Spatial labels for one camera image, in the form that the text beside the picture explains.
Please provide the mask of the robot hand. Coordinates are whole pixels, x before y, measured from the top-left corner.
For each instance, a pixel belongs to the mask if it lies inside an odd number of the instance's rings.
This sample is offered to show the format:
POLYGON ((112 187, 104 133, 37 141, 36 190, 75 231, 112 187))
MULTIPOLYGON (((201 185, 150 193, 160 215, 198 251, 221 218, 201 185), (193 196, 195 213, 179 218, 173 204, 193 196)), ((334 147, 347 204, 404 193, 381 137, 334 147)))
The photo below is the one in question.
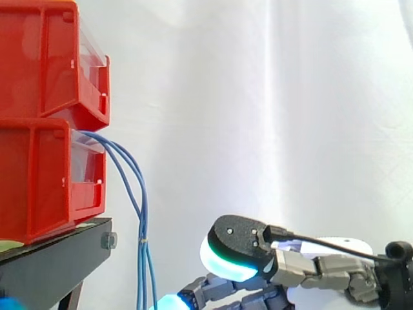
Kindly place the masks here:
POLYGON ((382 255, 354 238, 311 238, 237 215, 219 217, 200 248, 208 270, 154 309, 204 309, 240 291, 227 309, 411 309, 412 246, 382 255))

